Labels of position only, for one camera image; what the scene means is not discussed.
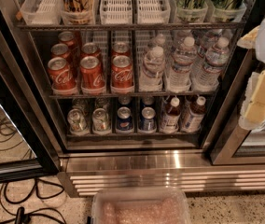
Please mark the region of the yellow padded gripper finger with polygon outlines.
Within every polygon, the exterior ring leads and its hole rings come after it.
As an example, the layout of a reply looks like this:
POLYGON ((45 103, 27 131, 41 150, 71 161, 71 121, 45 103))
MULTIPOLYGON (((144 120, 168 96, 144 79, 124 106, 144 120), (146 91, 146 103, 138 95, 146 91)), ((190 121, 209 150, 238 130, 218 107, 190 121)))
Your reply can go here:
POLYGON ((238 124, 245 130, 265 125, 265 70, 253 72, 249 78, 238 124))
POLYGON ((258 36, 259 27, 255 27, 249 33, 241 37, 237 41, 237 46, 243 49, 253 49, 258 36))

